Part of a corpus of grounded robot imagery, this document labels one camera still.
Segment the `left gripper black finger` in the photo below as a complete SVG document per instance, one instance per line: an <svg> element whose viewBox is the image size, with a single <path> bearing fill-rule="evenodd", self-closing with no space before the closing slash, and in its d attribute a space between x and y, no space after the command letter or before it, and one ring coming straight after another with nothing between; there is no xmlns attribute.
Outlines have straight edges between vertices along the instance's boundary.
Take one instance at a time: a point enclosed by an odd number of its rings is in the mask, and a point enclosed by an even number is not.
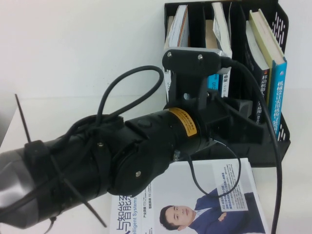
<svg viewBox="0 0 312 234"><path fill-rule="evenodd" d="M234 124L234 142L261 144L264 132L262 125L258 125L250 119L238 119Z"/></svg>
<svg viewBox="0 0 312 234"><path fill-rule="evenodd" d="M250 100L239 100L238 101L239 113L246 118L249 118L251 116L251 101Z"/></svg>

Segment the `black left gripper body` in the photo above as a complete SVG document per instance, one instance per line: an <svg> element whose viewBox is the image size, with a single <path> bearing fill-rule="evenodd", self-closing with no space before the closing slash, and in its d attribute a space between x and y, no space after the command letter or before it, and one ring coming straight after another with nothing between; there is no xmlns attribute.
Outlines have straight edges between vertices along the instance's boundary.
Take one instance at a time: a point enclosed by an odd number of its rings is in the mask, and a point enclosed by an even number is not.
<svg viewBox="0 0 312 234"><path fill-rule="evenodd" d="M228 142L234 125L233 108L221 97L197 99L199 148L213 145L213 140Z"/></svg>

